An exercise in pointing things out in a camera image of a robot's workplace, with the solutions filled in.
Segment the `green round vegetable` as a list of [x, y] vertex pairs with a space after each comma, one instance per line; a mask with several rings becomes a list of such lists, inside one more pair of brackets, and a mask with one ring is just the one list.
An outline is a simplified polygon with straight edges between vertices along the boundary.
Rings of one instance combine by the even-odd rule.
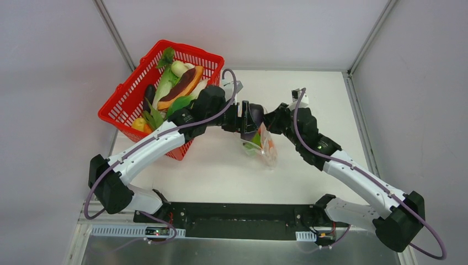
[[247, 150], [261, 150], [262, 143], [260, 133], [257, 132], [250, 140], [246, 140], [243, 143], [243, 147], [245, 147]]

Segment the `clear dotted zip top bag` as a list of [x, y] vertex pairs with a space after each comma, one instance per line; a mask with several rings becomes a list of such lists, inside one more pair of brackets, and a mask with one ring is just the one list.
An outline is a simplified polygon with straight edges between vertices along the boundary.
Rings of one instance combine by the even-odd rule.
[[[243, 147], [243, 143], [246, 140], [250, 140], [257, 132], [260, 133], [262, 149], [261, 150], [247, 150]], [[271, 137], [270, 132], [267, 131], [264, 123], [261, 124], [260, 129], [258, 129], [255, 134], [241, 134], [240, 141], [244, 152], [256, 159], [261, 160], [268, 168], [273, 169], [276, 167], [278, 152], [275, 147], [275, 143]]]

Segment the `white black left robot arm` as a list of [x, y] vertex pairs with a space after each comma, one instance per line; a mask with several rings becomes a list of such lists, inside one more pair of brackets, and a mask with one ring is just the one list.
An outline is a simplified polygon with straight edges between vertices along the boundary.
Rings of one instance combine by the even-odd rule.
[[236, 103], [234, 97], [226, 100], [221, 87], [209, 85], [197, 99], [176, 110], [134, 146], [108, 158], [94, 156], [89, 167], [90, 194], [95, 195], [108, 214], [132, 209], [146, 212], [155, 223], [164, 222], [168, 208], [162, 197], [130, 183], [147, 166], [204, 134], [209, 126], [240, 134], [255, 134], [258, 130], [249, 101]]

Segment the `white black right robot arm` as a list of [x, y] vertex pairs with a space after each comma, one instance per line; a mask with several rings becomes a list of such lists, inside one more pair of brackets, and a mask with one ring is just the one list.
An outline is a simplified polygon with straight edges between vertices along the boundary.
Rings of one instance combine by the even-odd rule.
[[329, 174], [361, 196], [366, 204], [324, 195], [313, 211], [320, 226], [344, 222], [370, 232], [389, 249], [403, 252], [426, 223], [423, 197], [395, 188], [361, 168], [332, 139], [319, 132], [309, 108], [281, 104], [264, 115], [270, 133], [284, 135], [308, 164]]

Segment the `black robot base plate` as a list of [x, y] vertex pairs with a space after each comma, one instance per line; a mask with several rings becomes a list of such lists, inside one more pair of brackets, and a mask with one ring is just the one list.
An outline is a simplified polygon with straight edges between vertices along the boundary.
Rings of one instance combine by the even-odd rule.
[[185, 230], [186, 237], [292, 241], [297, 232], [330, 230], [332, 221], [308, 204], [172, 202], [154, 217]]

